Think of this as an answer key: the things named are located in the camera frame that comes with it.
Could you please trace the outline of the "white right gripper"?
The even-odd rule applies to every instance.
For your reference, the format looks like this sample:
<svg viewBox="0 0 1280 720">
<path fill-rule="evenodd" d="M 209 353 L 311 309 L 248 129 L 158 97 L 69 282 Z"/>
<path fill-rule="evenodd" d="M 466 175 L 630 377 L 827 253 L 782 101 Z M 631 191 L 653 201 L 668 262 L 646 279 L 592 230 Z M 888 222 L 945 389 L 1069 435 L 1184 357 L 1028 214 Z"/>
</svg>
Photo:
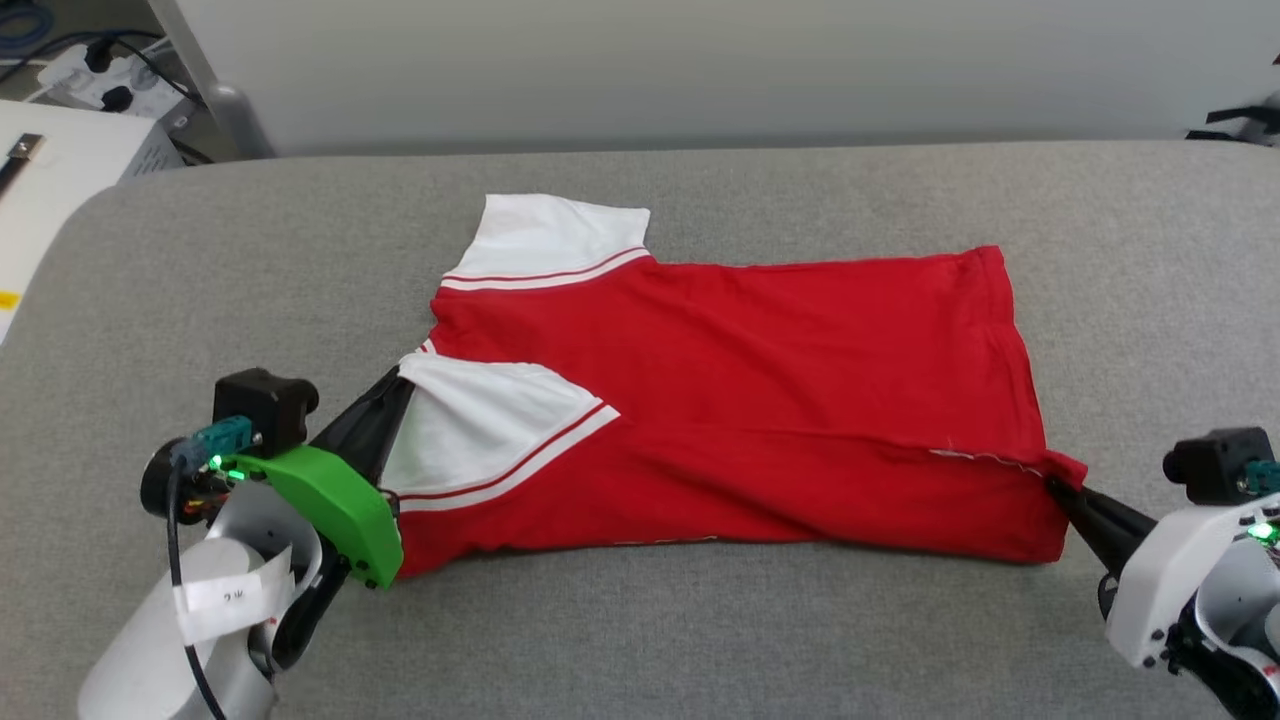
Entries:
<svg viewBox="0 0 1280 720">
<path fill-rule="evenodd" d="M 1280 659 L 1280 503 L 1193 506 L 1161 520 L 1089 487 L 1061 478 L 1044 484 L 1085 541 L 1117 593 L 1106 637 L 1133 667 L 1155 660 L 1185 606 L 1212 650 L 1270 670 L 1275 660 L 1231 642 L 1274 615 L 1268 638 Z"/>
</svg>

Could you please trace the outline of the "grey metal partition post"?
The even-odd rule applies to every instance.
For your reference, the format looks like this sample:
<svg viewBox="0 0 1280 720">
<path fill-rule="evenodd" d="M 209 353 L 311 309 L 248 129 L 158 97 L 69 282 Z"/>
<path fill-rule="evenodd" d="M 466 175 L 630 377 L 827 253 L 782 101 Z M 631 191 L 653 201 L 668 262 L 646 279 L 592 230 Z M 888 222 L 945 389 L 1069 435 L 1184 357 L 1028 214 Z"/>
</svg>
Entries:
<svg viewBox="0 0 1280 720">
<path fill-rule="evenodd" d="M 250 97 L 230 82 L 227 63 L 215 56 L 232 50 L 230 26 L 215 18 L 223 0 L 147 0 L 212 118 L 236 149 L 251 159 L 276 155 L 255 115 Z"/>
</svg>

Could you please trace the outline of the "white power strip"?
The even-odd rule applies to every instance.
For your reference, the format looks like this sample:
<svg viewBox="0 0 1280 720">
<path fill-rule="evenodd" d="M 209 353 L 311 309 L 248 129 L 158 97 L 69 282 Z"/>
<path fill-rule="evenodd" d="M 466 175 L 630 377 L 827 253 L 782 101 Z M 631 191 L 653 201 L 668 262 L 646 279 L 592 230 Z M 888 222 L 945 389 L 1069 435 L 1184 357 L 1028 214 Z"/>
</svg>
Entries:
<svg viewBox="0 0 1280 720">
<path fill-rule="evenodd" d="M 38 74 L 44 96 L 68 108 L 101 111 L 102 94 L 116 86 L 125 86 L 134 94 L 134 101 L 122 115 L 155 120 L 172 128 L 183 127 L 197 109 L 189 99 L 191 91 L 179 83 L 164 79 L 152 68 L 155 59 L 147 53 L 134 53 L 115 42 L 108 72 L 95 74 L 84 65 L 84 46 L 92 41 L 76 44 L 55 56 Z"/>
</svg>

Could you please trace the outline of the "red and white jersey shirt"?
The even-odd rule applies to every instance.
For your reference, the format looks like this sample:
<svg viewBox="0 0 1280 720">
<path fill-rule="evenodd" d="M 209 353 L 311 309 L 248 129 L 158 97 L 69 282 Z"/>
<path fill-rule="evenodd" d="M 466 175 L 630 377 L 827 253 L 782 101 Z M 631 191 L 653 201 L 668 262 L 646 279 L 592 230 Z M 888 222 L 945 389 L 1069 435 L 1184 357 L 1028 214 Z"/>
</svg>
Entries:
<svg viewBox="0 0 1280 720">
<path fill-rule="evenodd" d="M 662 263 L 650 214 L 492 193 L 399 361 L 399 577 L 502 551 L 845 542 L 1061 557 L 1052 451 L 995 246 Z"/>
</svg>

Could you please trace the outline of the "white appliance box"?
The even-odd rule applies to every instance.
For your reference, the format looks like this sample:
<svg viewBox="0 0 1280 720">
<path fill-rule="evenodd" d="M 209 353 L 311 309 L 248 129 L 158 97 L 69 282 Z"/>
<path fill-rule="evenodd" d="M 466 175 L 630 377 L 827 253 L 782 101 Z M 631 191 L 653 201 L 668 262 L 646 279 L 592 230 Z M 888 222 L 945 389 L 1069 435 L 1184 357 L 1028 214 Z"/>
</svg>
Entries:
<svg viewBox="0 0 1280 720">
<path fill-rule="evenodd" d="M 0 100 L 0 345 L 73 213 L 115 184 L 184 164 L 155 120 Z"/>
</svg>

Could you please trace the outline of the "white partition panel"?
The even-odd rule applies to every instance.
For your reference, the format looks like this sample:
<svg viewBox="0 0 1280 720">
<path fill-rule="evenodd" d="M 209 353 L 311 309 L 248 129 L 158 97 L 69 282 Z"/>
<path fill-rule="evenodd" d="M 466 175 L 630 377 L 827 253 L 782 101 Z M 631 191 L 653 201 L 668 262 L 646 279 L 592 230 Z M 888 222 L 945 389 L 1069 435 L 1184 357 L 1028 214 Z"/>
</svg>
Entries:
<svg viewBox="0 0 1280 720">
<path fill-rule="evenodd" d="M 1165 138 L 1280 0 L 223 0 L 276 155 Z"/>
</svg>

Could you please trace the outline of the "grey partition foot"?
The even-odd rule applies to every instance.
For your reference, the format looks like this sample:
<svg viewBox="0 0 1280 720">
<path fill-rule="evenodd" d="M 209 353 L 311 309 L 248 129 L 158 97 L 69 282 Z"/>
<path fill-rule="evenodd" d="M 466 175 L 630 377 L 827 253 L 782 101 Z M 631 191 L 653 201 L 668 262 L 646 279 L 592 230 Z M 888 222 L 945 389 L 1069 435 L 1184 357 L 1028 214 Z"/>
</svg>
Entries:
<svg viewBox="0 0 1280 720">
<path fill-rule="evenodd" d="M 1280 146 L 1280 91 L 1245 109 L 1248 114 L 1234 135 L 1235 140 L 1268 147 Z"/>
</svg>

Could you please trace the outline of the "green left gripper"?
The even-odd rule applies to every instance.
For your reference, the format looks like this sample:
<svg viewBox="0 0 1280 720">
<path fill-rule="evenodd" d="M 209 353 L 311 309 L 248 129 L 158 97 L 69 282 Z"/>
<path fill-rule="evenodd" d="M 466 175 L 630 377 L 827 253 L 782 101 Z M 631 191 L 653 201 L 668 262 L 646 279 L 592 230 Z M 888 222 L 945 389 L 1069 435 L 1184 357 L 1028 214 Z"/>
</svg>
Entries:
<svg viewBox="0 0 1280 720">
<path fill-rule="evenodd" d="M 316 541 L 320 564 L 337 562 L 369 588 L 389 588 L 404 553 L 396 507 L 379 488 L 412 396 L 412 383 L 392 366 L 310 445 L 275 457 L 241 451 L 183 479 L 187 505 L 178 527 L 239 521 L 246 544 L 268 559 L 291 544 L 296 562 Z M 140 482 L 143 510 L 164 520 L 163 484 L 178 439 L 156 451 Z"/>
</svg>

